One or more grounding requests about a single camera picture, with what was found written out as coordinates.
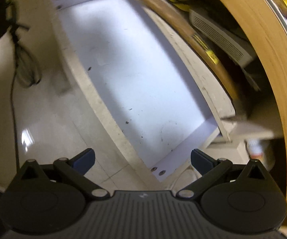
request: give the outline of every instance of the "power cord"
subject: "power cord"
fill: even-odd
[[[16,160],[16,171],[20,169],[20,157],[19,157],[19,147],[17,140],[17,125],[15,118],[15,109],[14,109],[14,85],[15,80],[24,88],[29,88],[33,85],[38,84],[41,81],[42,74],[39,67],[37,59],[19,43],[19,38],[16,34],[18,28],[24,28],[28,30],[29,28],[24,25],[18,25],[17,23],[12,23],[12,28],[10,34],[12,36],[12,42],[14,44],[14,61],[15,69],[11,84],[10,92],[10,103],[11,103],[11,112],[13,118],[13,128],[14,128],[14,143],[15,143],[15,160]]]

